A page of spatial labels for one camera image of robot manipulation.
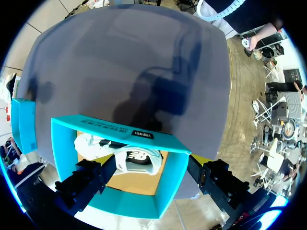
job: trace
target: red object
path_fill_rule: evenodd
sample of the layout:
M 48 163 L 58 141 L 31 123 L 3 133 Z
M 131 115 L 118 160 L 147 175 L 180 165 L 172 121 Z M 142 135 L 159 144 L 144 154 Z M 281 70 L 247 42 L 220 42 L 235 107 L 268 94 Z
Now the red object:
M 242 215 L 236 220 L 236 222 L 232 226 L 236 225 L 237 223 L 241 222 L 242 220 L 244 220 L 249 216 L 250 216 L 249 213 L 243 212 Z

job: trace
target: gray fabric sheet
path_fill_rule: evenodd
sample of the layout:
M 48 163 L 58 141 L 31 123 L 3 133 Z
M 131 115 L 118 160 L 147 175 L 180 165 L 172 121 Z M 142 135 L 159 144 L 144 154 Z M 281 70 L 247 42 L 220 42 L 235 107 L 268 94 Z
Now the gray fabric sheet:
M 164 7 L 120 5 L 72 16 L 41 34 L 18 97 L 36 101 L 38 153 L 51 164 L 50 118 L 72 114 L 170 133 L 214 159 L 229 88 L 219 29 Z M 198 191 L 187 173 L 176 198 Z

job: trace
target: controller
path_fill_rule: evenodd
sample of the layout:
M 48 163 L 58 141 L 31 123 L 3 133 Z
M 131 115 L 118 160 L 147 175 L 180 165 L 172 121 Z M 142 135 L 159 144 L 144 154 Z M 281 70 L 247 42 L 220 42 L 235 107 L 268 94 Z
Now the controller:
M 242 46 L 244 46 L 245 48 L 249 48 L 249 46 L 250 46 L 250 38 L 248 38 L 248 39 L 244 38 L 242 40 Z

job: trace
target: white sneaker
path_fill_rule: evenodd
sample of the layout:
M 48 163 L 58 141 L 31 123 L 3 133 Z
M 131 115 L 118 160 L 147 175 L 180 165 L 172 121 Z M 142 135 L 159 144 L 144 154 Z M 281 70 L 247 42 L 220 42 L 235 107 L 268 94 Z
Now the white sneaker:
M 123 173 L 156 175 L 162 165 L 162 156 L 158 150 L 129 145 L 118 149 L 115 159 L 118 170 L 114 175 Z
M 86 133 L 79 135 L 74 144 L 76 151 L 90 161 L 114 154 L 117 167 L 114 175 L 124 173 L 156 175 L 162 165 L 162 155 L 155 149 L 125 145 Z

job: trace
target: hand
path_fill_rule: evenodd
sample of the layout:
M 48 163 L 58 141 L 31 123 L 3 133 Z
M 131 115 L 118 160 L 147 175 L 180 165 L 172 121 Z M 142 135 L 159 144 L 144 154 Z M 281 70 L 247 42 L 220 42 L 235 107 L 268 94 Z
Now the hand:
M 12 144 L 15 144 L 14 138 L 10 137 L 9 139 L 10 139 L 10 142 L 11 142 Z
M 249 39 L 249 48 L 247 48 L 248 51 L 252 51 L 253 49 L 255 49 L 257 43 L 258 43 L 259 39 L 257 38 L 257 36 L 252 36 Z

